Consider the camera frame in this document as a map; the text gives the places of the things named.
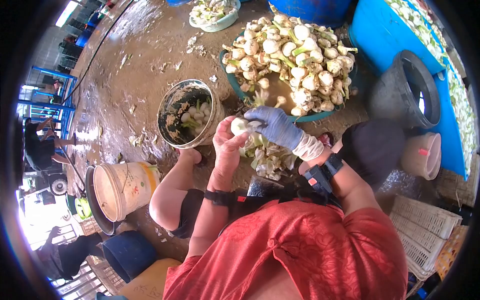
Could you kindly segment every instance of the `blue glove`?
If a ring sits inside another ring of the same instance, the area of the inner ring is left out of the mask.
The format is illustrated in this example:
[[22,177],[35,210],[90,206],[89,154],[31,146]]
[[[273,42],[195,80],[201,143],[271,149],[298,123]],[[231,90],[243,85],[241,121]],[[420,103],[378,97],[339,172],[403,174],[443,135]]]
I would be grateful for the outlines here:
[[264,123],[265,125],[259,126],[256,131],[272,143],[290,150],[295,149],[300,143],[303,130],[293,125],[281,108],[259,106],[247,111],[244,118]]

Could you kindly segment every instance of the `pile of garlic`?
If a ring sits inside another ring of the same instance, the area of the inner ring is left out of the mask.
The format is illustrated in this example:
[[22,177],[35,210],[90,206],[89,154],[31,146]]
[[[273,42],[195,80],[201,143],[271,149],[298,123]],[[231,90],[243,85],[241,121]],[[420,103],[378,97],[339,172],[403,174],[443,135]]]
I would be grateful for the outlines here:
[[[280,74],[280,80],[291,87],[291,97],[296,106],[292,116],[304,116],[308,111],[332,111],[349,99],[356,48],[347,48],[329,27],[303,24],[300,18],[274,12],[271,22],[266,17],[248,22],[246,30],[228,51],[222,62],[227,73],[234,73],[242,91],[253,92],[269,86],[263,78],[270,72]],[[284,103],[277,100],[277,106]]]
[[190,17],[197,25],[208,25],[238,11],[236,0],[200,0],[192,8]]
[[447,54],[440,44],[433,38],[431,30],[425,25],[425,17],[418,11],[412,9],[407,1],[404,0],[385,0],[390,8],[403,20],[403,22],[411,29],[411,31],[419,38],[428,51],[437,59],[442,65]]
[[200,104],[200,100],[197,99],[196,105],[192,105],[188,108],[187,112],[183,113],[181,120],[181,127],[190,128],[192,134],[197,137],[205,128],[205,125],[210,119],[210,113],[212,111],[212,100],[207,97],[207,101]]
[[421,25],[417,26],[412,31],[419,37],[417,34],[418,31],[425,30],[428,31],[428,36],[431,42],[431,46],[427,49],[443,64],[444,58],[447,60],[447,78],[448,78],[448,89],[450,91],[450,101],[452,102],[453,111],[455,113],[455,119],[458,125],[458,130],[460,132],[460,139],[462,143],[463,159],[465,161],[465,173],[470,174],[470,164],[472,160],[472,154],[477,150],[477,135],[475,133],[474,125],[474,114],[473,110],[470,107],[470,103],[467,97],[467,90],[463,81],[461,80],[461,75],[458,70],[455,68],[452,60],[447,53],[443,53],[440,49],[438,43],[433,38],[433,34],[426,27],[425,22],[427,22],[432,28],[433,33],[440,41],[444,51],[447,48],[447,43],[442,35],[442,32],[439,30],[438,26],[433,22],[432,18],[428,15],[428,11],[422,8],[416,1],[412,1],[411,4],[418,10],[415,11],[408,6],[408,3],[404,0],[385,0],[390,7],[406,22],[407,25],[412,29],[411,23],[415,24],[421,21]]

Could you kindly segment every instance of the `black sleeve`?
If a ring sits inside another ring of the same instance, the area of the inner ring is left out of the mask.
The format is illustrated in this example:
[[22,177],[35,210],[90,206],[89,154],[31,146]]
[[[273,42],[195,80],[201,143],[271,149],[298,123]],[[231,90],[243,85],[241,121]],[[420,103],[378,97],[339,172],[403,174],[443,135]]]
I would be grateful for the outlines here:
[[28,131],[28,132],[37,132],[37,127],[38,127],[39,123],[30,123],[27,125],[27,127],[25,128],[25,131]]

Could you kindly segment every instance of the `hose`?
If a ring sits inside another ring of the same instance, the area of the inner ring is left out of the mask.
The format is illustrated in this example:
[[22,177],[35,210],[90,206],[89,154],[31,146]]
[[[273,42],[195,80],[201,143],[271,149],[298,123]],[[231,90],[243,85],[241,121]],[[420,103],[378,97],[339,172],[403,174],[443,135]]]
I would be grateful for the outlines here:
[[[102,40],[100,41],[100,43],[98,44],[98,47],[96,48],[95,52],[93,53],[92,55],[92,58],[90,59],[88,65],[87,65],[87,68],[85,70],[85,72],[83,73],[82,77],[80,78],[80,80],[77,82],[75,88],[70,92],[70,94],[68,96],[65,97],[65,99],[60,103],[60,105],[63,105],[65,103],[65,101],[67,101],[68,98],[70,98],[73,93],[78,89],[78,87],[80,86],[80,84],[82,83],[82,81],[84,80],[85,76],[87,75],[88,73],[88,70],[90,69],[90,66],[92,65],[92,62],[93,62],[93,59],[95,58],[95,55],[98,53],[98,50],[100,49],[100,47],[102,46],[105,38],[107,38],[108,34],[110,33],[110,30],[113,28],[113,26],[117,23],[117,21],[122,17],[123,13],[128,9],[128,7],[130,6],[130,4],[133,3],[134,0],[130,0],[130,2],[128,2],[127,6],[125,7],[125,9],[120,13],[120,15],[118,16],[118,18],[115,19],[115,21],[113,21],[112,25],[110,26],[110,28],[107,30],[107,32],[105,33],[105,35],[103,36]],[[57,112],[59,111],[60,108],[56,109],[55,112],[53,113],[53,115],[56,115]],[[72,166],[73,170],[75,171],[75,173],[77,174],[78,178],[80,179],[80,181],[82,182],[82,184],[84,185],[84,187],[86,188],[85,186],[85,181],[84,179],[82,178],[82,176],[80,176],[80,173],[78,172],[77,168],[75,167],[75,165],[72,163],[72,161],[70,160],[70,158],[68,157],[67,153],[65,152],[65,150],[63,149],[63,147],[60,147],[60,149],[62,150],[63,154],[65,155],[65,157],[67,158],[68,162],[70,163],[70,165]]]

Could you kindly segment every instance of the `bucket with peeled garlic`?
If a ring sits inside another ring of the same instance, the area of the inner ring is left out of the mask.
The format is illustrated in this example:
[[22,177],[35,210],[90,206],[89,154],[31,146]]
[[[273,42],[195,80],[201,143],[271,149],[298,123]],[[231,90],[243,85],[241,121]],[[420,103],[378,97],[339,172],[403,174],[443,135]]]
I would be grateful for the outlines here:
[[160,136],[171,146],[189,149],[212,144],[217,125],[226,111],[215,92],[197,79],[174,85],[158,108]]

